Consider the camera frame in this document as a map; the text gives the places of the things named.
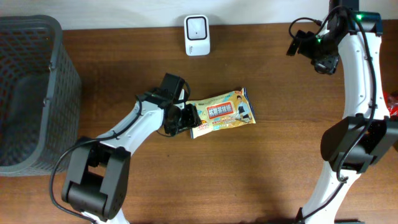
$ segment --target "gray plastic bin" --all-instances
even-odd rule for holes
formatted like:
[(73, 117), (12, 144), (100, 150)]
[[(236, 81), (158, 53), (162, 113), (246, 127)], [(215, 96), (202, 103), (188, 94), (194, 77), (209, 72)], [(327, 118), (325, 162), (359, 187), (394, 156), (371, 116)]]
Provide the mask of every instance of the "gray plastic bin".
[(0, 18), (0, 175), (49, 174), (76, 141), (80, 96), (54, 18)]

